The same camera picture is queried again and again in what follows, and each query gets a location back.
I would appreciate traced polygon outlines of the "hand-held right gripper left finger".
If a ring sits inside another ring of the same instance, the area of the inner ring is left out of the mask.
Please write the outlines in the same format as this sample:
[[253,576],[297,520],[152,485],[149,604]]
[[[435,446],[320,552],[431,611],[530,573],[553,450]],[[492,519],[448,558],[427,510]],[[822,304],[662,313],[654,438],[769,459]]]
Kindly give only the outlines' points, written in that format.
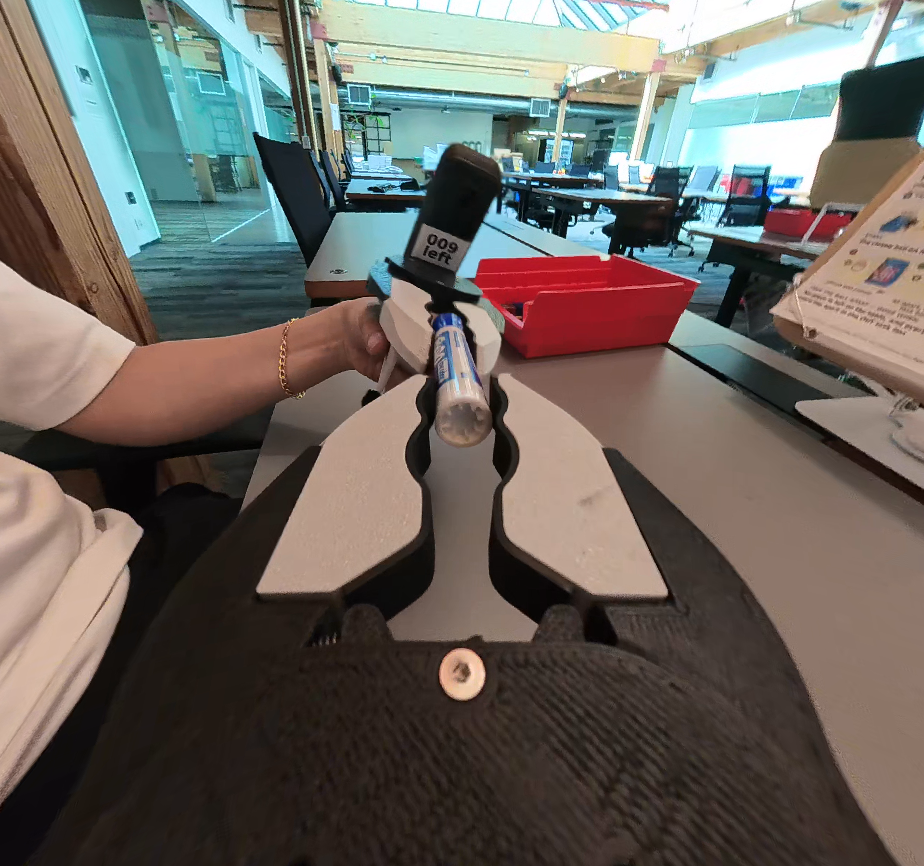
[[433,581],[433,380],[416,375],[330,433],[258,583],[265,599],[411,605]]

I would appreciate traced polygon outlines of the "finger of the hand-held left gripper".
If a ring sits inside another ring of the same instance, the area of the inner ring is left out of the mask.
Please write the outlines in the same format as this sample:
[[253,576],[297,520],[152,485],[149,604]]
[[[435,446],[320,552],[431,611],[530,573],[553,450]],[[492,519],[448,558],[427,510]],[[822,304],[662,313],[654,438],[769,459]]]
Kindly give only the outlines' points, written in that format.
[[497,363],[505,320],[492,304],[460,304],[468,347],[480,379],[487,379]]
[[379,323],[389,349],[379,380],[396,372],[425,375],[432,359],[433,327],[428,293],[393,293],[381,303]]

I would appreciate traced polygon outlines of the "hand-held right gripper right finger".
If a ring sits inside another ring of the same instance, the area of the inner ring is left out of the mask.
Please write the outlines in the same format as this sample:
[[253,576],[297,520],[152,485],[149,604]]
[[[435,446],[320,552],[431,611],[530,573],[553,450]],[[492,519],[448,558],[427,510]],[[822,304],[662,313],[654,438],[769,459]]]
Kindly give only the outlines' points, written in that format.
[[514,607],[662,604],[669,589],[598,439],[511,374],[491,381],[490,579]]

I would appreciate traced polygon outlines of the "blue and white marker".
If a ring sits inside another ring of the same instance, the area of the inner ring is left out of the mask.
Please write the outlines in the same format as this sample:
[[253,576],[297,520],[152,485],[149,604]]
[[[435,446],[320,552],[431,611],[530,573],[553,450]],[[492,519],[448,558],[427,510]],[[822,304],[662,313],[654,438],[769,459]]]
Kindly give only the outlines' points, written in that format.
[[493,416],[464,322],[456,314],[433,319],[433,376],[436,433],[449,446],[479,445],[491,433]]

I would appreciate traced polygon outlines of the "red plastic bin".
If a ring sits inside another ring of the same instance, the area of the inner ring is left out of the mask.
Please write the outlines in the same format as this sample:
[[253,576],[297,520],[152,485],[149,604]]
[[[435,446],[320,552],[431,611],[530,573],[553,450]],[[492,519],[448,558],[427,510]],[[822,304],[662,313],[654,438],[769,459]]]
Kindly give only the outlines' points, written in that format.
[[858,213],[854,210],[820,210],[795,205],[774,205],[767,212],[763,230],[798,242],[831,242]]
[[485,259],[475,284],[527,359],[664,345],[699,287],[623,256]]

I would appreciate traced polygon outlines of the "person's left hand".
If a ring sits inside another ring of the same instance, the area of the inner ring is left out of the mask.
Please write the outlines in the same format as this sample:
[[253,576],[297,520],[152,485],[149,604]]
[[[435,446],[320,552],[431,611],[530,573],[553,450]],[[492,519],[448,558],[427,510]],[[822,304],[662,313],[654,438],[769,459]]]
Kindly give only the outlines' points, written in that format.
[[373,297],[345,300],[335,305],[334,332],[339,373],[357,372],[379,382],[391,350],[380,323],[381,303]]

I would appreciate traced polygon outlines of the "grey desk with wooden edge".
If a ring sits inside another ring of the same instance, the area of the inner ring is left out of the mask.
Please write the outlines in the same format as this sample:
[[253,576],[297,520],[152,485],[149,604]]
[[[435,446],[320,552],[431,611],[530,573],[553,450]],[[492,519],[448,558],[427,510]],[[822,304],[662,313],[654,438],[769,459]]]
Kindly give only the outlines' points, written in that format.
[[[337,217],[308,267],[304,288],[312,303],[353,299],[366,294],[372,265],[401,255],[417,217],[411,213],[362,213]],[[482,222],[459,275],[473,279],[484,259],[589,257],[603,254],[512,217],[490,213]]]

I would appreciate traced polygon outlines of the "white stand base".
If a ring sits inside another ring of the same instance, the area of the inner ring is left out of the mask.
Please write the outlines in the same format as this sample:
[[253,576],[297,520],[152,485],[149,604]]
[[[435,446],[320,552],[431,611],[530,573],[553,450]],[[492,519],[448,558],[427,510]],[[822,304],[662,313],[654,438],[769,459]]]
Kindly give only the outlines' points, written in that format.
[[923,491],[923,408],[903,396],[814,398],[796,413],[880,468]]

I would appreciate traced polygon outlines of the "instruction sheet board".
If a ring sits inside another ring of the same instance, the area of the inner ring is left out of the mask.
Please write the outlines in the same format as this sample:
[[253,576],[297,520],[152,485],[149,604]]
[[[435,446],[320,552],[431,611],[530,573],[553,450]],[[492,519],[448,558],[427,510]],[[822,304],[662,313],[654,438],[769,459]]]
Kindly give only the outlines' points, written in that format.
[[771,310],[788,342],[923,402],[923,160],[910,158]]

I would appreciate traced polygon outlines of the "wooden pillar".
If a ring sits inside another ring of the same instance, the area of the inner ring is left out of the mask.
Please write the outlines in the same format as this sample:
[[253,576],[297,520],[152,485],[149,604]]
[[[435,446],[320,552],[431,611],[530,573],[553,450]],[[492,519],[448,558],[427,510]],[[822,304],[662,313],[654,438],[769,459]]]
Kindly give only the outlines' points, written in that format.
[[1,258],[138,344],[154,322],[26,0],[1,0]]

